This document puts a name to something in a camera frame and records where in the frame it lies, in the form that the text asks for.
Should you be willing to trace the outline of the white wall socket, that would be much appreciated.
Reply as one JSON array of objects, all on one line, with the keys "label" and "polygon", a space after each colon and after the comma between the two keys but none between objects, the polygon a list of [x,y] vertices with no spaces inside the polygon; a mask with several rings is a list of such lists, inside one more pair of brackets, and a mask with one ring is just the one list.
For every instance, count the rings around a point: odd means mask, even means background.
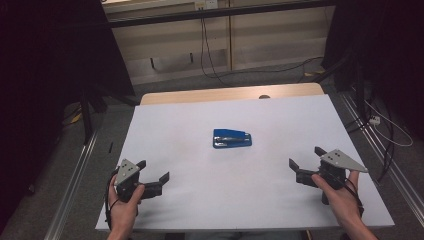
[{"label": "white wall socket", "polygon": [[194,7],[196,10],[211,10],[218,8],[218,0],[195,0]]}]

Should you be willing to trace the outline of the person's grey pants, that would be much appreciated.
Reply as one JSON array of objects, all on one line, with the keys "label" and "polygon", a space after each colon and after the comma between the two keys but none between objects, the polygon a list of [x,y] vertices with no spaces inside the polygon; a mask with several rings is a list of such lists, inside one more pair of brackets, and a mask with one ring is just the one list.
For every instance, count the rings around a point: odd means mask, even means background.
[{"label": "person's grey pants", "polygon": [[300,231],[186,233],[184,240],[302,240]]}]

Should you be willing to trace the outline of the person's left hand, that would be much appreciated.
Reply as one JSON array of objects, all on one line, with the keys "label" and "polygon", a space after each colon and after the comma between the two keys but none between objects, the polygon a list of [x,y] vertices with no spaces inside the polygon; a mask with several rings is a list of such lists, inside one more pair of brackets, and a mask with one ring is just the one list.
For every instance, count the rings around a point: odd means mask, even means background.
[{"label": "person's left hand", "polygon": [[111,231],[132,233],[138,204],[141,202],[145,187],[144,185],[138,185],[131,199],[125,203],[118,199],[114,187],[115,180],[116,176],[113,176],[108,190],[108,200],[111,204]]}]

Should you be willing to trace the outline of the white table cover sheet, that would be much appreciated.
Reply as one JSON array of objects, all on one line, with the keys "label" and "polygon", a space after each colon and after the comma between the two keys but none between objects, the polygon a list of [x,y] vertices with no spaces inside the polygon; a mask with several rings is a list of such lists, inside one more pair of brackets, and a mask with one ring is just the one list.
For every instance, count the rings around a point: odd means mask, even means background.
[{"label": "white table cover sheet", "polygon": [[[214,129],[247,132],[252,145],[213,147]],[[170,173],[139,208],[138,231],[331,228],[321,190],[299,184],[289,160],[315,170],[314,148],[360,158],[326,95],[138,106],[120,157],[145,160],[142,182]]]}]

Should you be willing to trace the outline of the wooden table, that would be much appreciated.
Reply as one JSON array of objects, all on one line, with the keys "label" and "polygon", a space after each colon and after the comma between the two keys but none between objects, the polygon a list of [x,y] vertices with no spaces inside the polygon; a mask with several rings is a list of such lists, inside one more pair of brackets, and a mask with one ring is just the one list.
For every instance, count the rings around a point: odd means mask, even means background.
[{"label": "wooden table", "polygon": [[210,101],[250,100],[323,95],[318,83],[280,84],[266,86],[230,87],[145,94],[141,105],[198,103]]}]

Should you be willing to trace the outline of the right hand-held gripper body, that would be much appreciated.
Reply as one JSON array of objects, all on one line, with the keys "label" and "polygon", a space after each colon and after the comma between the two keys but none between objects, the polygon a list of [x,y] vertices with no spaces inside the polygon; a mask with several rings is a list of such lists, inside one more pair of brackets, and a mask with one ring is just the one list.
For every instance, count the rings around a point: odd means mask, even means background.
[{"label": "right hand-held gripper body", "polygon": [[335,190],[345,185],[346,171],[353,170],[367,173],[368,169],[339,149],[326,151],[319,157],[319,175]]}]

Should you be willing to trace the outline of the blue stapler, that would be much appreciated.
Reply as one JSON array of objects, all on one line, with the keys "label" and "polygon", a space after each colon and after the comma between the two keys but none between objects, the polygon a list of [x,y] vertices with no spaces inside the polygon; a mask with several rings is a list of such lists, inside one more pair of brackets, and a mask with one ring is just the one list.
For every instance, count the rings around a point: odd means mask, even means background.
[{"label": "blue stapler", "polygon": [[213,147],[216,149],[248,147],[252,145],[252,137],[249,133],[232,129],[214,129],[212,140]]}]

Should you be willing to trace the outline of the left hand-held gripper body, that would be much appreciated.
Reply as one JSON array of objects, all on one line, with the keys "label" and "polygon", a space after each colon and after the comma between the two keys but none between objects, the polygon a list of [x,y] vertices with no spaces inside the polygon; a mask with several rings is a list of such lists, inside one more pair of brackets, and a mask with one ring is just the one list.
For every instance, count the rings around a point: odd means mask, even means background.
[{"label": "left hand-held gripper body", "polygon": [[136,164],[127,159],[121,161],[121,165],[114,182],[118,199],[122,202],[128,202],[136,187],[139,185],[139,169]]}]

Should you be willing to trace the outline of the black curtain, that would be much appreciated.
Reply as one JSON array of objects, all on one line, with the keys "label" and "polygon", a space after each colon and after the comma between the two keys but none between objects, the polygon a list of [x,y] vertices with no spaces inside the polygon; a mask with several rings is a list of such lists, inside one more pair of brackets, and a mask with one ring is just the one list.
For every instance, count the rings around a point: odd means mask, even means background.
[{"label": "black curtain", "polygon": [[424,0],[336,0],[322,66],[343,58],[336,89],[348,89],[360,70],[424,141]]},{"label": "black curtain", "polygon": [[104,0],[0,0],[0,234],[48,161],[65,107],[134,90]]}]

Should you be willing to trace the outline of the person's right hand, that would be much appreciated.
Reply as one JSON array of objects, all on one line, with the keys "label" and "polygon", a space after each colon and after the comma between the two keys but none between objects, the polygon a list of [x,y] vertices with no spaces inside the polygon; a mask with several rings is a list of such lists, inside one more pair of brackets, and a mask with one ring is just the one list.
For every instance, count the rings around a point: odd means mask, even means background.
[{"label": "person's right hand", "polygon": [[338,221],[338,223],[346,227],[348,225],[361,222],[360,211],[356,198],[350,193],[358,186],[359,172],[351,171],[349,173],[347,186],[348,189],[342,188],[334,190],[322,177],[317,174],[312,176],[314,183],[325,193],[328,198],[330,207]]}]

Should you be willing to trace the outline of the black stand legs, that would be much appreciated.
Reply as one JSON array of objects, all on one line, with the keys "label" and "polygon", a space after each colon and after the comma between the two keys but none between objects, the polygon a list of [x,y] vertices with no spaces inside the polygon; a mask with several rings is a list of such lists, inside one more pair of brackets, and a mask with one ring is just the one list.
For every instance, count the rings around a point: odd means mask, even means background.
[{"label": "black stand legs", "polygon": [[104,96],[111,97],[128,106],[135,107],[138,105],[136,100],[130,97],[118,94],[98,84],[90,84],[82,88],[80,105],[84,124],[84,144],[87,145],[94,135],[94,128],[91,120],[90,109],[96,113],[104,113],[108,109]]},{"label": "black stand legs", "polygon": [[355,54],[345,54],[338,62],[326,69],[323,74],[315,77],[314,83],[321,83],[332,76],[337,91],[353,90],[356,109],[360,118],[366,117],[365,93],[362,66]]}]

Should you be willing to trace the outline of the aluminium floor rail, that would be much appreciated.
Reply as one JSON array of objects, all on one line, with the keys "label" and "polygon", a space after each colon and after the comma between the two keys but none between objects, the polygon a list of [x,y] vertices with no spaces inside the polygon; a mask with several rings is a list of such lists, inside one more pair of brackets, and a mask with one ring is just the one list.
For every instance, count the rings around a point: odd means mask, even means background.
[{"label": "aluminium floor rail", "polygon": [[66,187],[66,191],[60,201],[60,204],[54,214],[44,240],[60,240],[66,221],[70,214],[77,191],[80,187],[86,166],[92,155],[97,141],[98,131],[95,130],[84,144],[79,156],[76,167],[72,173],[71,179]]},{"label": "aluminium floor rail", "polygon": [[[351,120],[345,124],[348,133],[361,133],[382,164],[374,178],[375,183],[380,186],[385,177],[389,176],[415,217],[424,226],[424,193],[421,194],[412,184],[412,175],[407,173],[407,169],[399,165],[401,160],[405,160],[407,166],[414,170],[418,169],[412,165],[412,158],[418,156],[414,151],[419,141],[414,140],[400,123],[396,123],[393,115],[385,107],[379,108],[377,104],[364,100],[366,117],[360,118],[355,98],[347,93],[341,94],[340,98],[351,115]],[[379,125],[369,123],[372,115],[380,117]]]}]

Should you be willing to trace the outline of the black horizontal bar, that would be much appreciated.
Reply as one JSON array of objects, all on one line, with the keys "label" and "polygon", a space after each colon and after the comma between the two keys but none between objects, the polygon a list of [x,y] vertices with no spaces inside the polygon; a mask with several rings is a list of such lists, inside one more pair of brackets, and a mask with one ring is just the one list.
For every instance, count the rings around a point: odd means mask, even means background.
[{"label": "black horizontal bar", "polygon": [[158,16],[130,17],[111,20],[106,24],[107,28],[122,28],[159,23],[179,22],[197,19],[217,17],[259,14],[276,11],[301,10],[318,7],[335,6],[338,0],[295,0],[284,3],[260,4],[241,7],[228,7],[212,10],[197,10],[183,13],[172,13]]}]

